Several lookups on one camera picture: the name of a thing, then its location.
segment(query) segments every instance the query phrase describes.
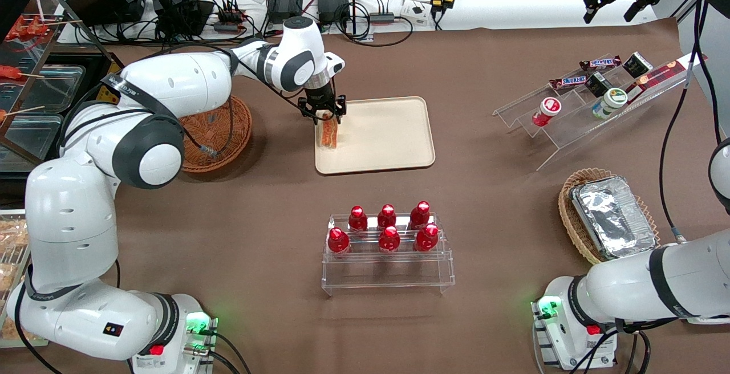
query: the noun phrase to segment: red button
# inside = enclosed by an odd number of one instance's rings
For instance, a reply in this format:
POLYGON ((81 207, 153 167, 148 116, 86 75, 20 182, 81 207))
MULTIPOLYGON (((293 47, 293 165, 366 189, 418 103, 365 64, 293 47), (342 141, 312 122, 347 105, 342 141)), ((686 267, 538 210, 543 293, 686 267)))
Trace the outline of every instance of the red button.
POLYGON ((589 332, 589 335, 601 334, 601 328, 598 326, 587 326, 586 331, 589 332))
POLYGON ((164 345, 156 344, 149 348, 149 353, 152 354, 153 356, 161 356, 162 351, 165 351, 164 345))

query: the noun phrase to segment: red bottle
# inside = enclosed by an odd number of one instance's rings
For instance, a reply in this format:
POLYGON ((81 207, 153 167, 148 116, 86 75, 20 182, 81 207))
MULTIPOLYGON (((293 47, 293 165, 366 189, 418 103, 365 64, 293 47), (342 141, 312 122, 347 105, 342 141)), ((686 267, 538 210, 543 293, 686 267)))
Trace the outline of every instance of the red bottle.
POLYGON ((428 223, 431 216, 431 206, 428 202, 420 202, 413 210, 411 210, 411 220, 408 224, 409 229, 420 230, 428 223))
POLYGON ((355 206, 350 210, 350 219, 347 224, 352 231, 367 231, 367 215, 360 206, 355 206))
POLYGON ((436 224, 428 223, 418 231, 413 241, 414 251, 429 251, 439 242, 439 228, 436 224))
POLYGON ((395 226, 388 226, 378 238, 378 246, 381 253, 393 253, 401 246, 401 236, 395 226))
POLYGON ((391 205, 383 206, 383 210, 378 213, 378 230, 383 230, 389 226, 396 225, 396 209, 391 205))
POLYGON ((332 253, 349 253, 351 250, 350 237, 339 227, 333 227, 329 229, 327 247, 332 250, 332 253))

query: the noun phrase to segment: beige tray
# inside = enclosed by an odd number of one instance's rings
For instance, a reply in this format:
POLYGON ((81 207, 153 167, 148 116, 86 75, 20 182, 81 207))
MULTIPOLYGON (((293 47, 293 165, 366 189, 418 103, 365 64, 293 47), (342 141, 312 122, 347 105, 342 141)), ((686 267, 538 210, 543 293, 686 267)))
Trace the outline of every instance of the beige tray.
POLYGON ((431 166, 436 160, 425 100, 418 96, 347 102, 337 148, 323 148, 315 127, 315 166, 321 174, 431 166))

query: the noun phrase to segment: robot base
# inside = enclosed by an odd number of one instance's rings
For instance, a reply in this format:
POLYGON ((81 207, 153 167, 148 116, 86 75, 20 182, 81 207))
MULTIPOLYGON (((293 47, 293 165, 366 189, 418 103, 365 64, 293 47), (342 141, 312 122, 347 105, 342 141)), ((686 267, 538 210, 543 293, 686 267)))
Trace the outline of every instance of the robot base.
MULTIPOLYGON (((573 369, 602 336, 601 334, 589 335, 586 327, 573 315, 568 302, 568 288, 571 281, 573 281, 572 277, 555 278, 545 289, 545 295, 536 302, 532 302, 533 317, 536 320, 537 316, 545 312, 553 315, 550 319, 535 323, 538 330, 541 329, 540 322, 544 324, 544 333, 550 343, 549 347, 541 345, 543 361, 545 364, 554 364, 554 358, 557 358, 560 367, 566 371, 573 369)), ((595 352, 591 368, 612 367, 615 364, 616 343, 615 336, 606 340, 595 352)), ((588 362, 589 360, 586 359, 579 368, 584 369, 588 362)))
POLYGON ((211 319, 203 312, 198 301, 188 294, 173 294, 172 298, 180 307, 180 320, 175 335, 159 356, 136 354, 131 359, 132 369, 135 374, 210 374, 212 361, 209 357, 192 355, 183 350, 186 345, 187 348, 190 345, 211 347, 214 337, 196 335, 190 331, 214 330, 217 319, 211 319))

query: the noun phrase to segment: foil container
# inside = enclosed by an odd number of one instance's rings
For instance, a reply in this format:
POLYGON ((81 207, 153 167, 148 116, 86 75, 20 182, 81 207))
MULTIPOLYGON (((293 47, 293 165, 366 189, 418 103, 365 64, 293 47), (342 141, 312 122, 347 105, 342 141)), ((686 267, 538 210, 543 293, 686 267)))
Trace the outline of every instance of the foil container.
POLYGON ((612 176, 576 185, 570 190, 570 197, 595 247, 606 260, 659 247, 625 178, 612 176))

